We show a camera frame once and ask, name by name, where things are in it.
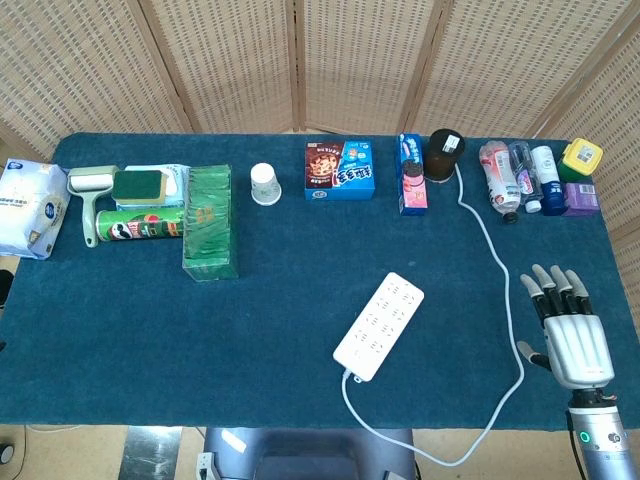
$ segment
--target small blue carton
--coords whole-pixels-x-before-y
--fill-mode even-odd
[[[421,143],[417,133],[403,133],[396,140],[400,215],[424,215],[427,211],[427,186],[424,181]]]
[[[307,200],[369,200],[374,190],[371,142],[307,143]]]

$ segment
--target tissue pack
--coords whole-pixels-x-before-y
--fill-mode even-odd
[[[10,158],[0,178],[0,255],[48,258],[69,196],[57,165]]]

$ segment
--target power outlet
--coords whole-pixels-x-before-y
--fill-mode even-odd
[[[357,378],[370,381],[424,299],[424,293],[389,273],[333,352]]]

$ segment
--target woven panel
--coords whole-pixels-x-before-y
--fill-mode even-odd
[[[432,6],[430,0],[306,1],[307,123],[394,132]]]
[[[0,115],[45,158],[78,130],[184,130],[124,0],[0,11]]]
[[[633,314],[633,322],[640,334],[640,240],[618,250],[616,262]]]
[[[640,217],[640,32],[545,136],[602,146],[594,180],[609,231]]]
[[[143,4],[203,131],[292,127],[284,0]]]
[[[457,0],[414,129],[519,136],[631,0]]]

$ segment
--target yellow container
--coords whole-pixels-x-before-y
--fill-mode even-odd
[[[564,149],[562,160],[558,164],[558,175],[563,182],[576,182],[591,175],[600,160],[602,148],[584,138],[576,138]]]

